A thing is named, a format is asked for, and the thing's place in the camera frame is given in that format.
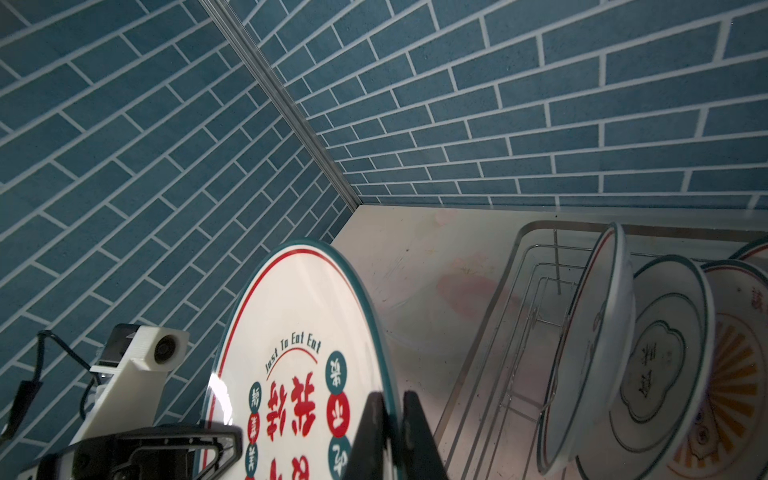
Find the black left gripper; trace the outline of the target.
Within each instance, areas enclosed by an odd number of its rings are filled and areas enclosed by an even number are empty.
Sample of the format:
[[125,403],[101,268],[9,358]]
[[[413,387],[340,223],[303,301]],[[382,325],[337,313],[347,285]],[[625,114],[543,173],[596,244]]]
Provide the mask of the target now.
[[173,424],[81,440],[18,479],[219,479],[243,454],[241,428]]

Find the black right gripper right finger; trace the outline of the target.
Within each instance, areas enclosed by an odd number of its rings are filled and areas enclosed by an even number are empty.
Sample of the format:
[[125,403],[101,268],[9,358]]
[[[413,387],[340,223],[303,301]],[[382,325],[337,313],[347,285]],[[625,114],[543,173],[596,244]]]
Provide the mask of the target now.
[[407,479],[448,479],[420,399],[415,391],[404,393],[402,442],[403,465]]

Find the aluminium corner post left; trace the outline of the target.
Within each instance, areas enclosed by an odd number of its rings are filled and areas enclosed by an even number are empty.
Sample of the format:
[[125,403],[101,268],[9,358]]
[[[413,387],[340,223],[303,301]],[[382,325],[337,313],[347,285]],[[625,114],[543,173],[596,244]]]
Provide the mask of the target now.
[[200,0],[199,3],[231,44],[247,70],[262,87],[281,118],[287,122],[345,204],[354,212],[362,204],[361,200],[344,178],[338,165],[331,158],[298,105],[293,101],[266,57],[240,23],[234,10],[226,1]]

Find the white plate green flower emblem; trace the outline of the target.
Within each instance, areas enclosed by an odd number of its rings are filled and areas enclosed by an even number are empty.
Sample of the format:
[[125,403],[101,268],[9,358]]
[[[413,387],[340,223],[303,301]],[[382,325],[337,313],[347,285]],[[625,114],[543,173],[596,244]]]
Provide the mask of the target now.
[[702,268],[665,255],[634,276],[637,315],[618,394],[575,457],[584,479],[669,478],[712,369],[715,305]]

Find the white plate orange sunburst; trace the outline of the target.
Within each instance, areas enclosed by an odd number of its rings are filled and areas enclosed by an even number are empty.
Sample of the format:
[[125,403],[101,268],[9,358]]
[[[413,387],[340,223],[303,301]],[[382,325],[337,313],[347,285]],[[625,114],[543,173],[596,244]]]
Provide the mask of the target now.
[[767,274],[733,259],[703,270],[716,310],[711,375],[666,473],[671,479],[765,479]]

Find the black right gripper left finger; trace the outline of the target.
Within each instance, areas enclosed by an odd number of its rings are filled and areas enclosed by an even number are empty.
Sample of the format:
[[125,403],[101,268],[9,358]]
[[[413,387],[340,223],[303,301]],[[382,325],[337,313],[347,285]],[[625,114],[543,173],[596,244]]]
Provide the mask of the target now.
[[358,425],[344,480],[382,480],[386,413],[381,392],[371,392]]

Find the white plate red chinese characters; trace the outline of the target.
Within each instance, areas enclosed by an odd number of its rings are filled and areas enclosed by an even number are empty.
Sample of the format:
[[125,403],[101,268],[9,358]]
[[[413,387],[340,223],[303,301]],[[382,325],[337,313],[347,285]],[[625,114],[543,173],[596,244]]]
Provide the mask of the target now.
[[368,396],[401,420],[383,329],[354,268],[311,239],[271,252],[245,284],[209,377],[204,421],[239,427],[227,479],[340,479]]

